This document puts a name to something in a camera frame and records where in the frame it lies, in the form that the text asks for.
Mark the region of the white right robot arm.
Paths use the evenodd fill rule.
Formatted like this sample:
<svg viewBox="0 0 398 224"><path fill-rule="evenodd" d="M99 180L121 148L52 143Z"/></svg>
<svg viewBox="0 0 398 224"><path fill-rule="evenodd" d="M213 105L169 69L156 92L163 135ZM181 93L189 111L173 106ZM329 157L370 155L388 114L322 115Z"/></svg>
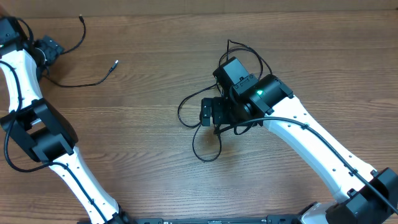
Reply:
<svg viewBox="0 0 398 224"><path fill-rule="evenodd" d="M269 215L267 223L382 223L397 213L397 174L389 168L378 171L349 152L275 75L258 79L231 58L214 77L224 95L202 101L202 125L213 125L216 135L266 128L316 172L333 197L297 215Z"/></svg>

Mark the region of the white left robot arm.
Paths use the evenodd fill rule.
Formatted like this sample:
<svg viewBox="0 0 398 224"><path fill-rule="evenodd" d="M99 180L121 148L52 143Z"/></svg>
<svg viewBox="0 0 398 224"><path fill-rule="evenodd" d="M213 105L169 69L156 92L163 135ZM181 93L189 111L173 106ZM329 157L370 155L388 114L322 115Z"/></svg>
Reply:
<svg viewBox="0 0 398 224"><path fill-rule="evenodd" d="M71 124L42 95L39 81L67 50L49 36L34 39L21 18L1 18L1 70L9 92L4 156L14 170L31 173L48 167L69 186L90 223L129 223L120 205L102 188L79 148Z"/></svg>

